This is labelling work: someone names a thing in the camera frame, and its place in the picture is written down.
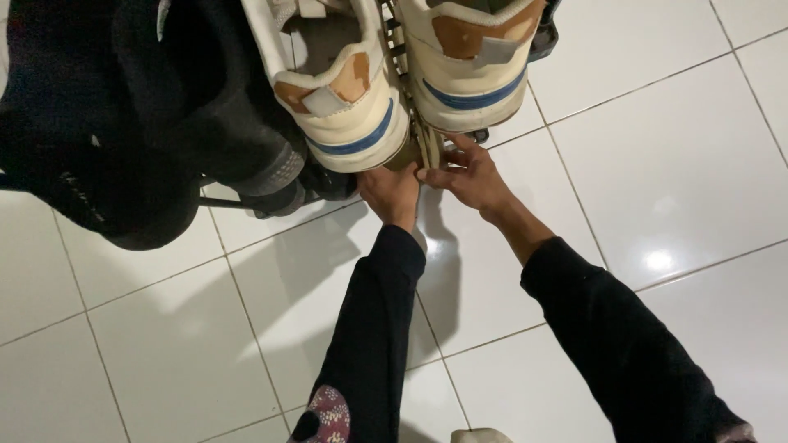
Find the tiled floor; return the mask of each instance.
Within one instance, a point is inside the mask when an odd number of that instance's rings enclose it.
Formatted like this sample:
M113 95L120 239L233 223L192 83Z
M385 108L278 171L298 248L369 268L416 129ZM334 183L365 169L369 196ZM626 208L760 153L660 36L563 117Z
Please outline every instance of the tiled floor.
M485 144L761 441L785 441L788 410L787 5L564 2L558 47ZM268 221L202 209L173 244L131 253L29 195L0 208L0 441L15 443L284 442L380 227L358 201ZM495 230L425 188L416 235L401 441L468 426L612 441Z

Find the black sleeve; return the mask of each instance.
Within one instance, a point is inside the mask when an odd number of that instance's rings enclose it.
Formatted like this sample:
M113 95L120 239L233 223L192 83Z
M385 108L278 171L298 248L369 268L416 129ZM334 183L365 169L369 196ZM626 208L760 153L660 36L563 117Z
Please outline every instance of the black sleeve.
M351 276L310 408L293 432L297 441L320 431L315 415L325 411L315 397L330 387L349 410L349 435L342 435L341 426L331 432L350 442L397 442L414 291L425 264L424 252L410 233L393 225L381 229L372 251L358 261Z
M619 443L755 441L634 292L561 238L533 253L521 286L542 306Z

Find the hand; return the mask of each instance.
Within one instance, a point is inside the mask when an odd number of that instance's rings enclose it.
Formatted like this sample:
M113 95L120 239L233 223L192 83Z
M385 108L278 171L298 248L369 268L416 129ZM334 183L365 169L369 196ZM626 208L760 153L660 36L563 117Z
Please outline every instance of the hand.
M419 180L429 186L447 189L465 205L479 211L491 222L495 214L518 202L504 179L498 174L489 152L464 134L445 134L457 147L456 151L444 153L447 161L460 167L421 169Z
M418 180L416 163L393 172L378 166L358 173L359 193L370 205L384 225L396 225L406 231L413 230L416 222Z

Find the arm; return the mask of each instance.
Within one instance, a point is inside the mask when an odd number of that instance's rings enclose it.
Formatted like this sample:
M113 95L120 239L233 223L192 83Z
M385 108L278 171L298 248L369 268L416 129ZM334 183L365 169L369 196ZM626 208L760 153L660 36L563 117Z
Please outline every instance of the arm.
M414 170L359 174L362 197L384 226L353 270L295 441L333 441L338 433L346 441L397 442L414 291L426 264L410 234L418 198ZM321 413L338 419L321 426Z
M449 138L462 153L448 159L461 168L419 177L452 191L503 233L524 266L522 287L542 306L619 442L754 441L634 292L555 237L509 191L484 149Z

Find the blue stripe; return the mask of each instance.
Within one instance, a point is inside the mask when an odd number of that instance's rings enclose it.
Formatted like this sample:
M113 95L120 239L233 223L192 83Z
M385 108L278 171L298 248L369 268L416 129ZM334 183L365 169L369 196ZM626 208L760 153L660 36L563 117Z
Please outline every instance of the blue stripe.
M355 142L346 143L346 144L322 144L318 143L309 136L305 135L309 143L312 143L312 146L316 147L320 151L325 152L326 154L333 154L333 155L342 155L342 154L355 154L356 152L364 151L365 149L372 147L375 143L380 141L383 138L383 135L386 133L386 129L388 129L388 124L392 120L392 114L394 112L394 100L390 97L388 98L388 110L386 111L386 115L383 117L383 121L372 131L369 135L365 136L360 140L356 140Z
M429 83L427 83L426 79L422 79L424 86L427 87L427 91L431 92L432 95L435 96L441 103L445 104L446 106L456 109L456 110L478 110L481 108L486 108L487 106L494 105L499 101L507 98L512 92L517 89L518 85L522 81L522 78L526 76L526 68L522 68L520 75L517 76L514 80L512 80L509 84L498 89L493 92L488 92L487 94L482 95L451 95L446 94L445 92L438 91L435 87Z

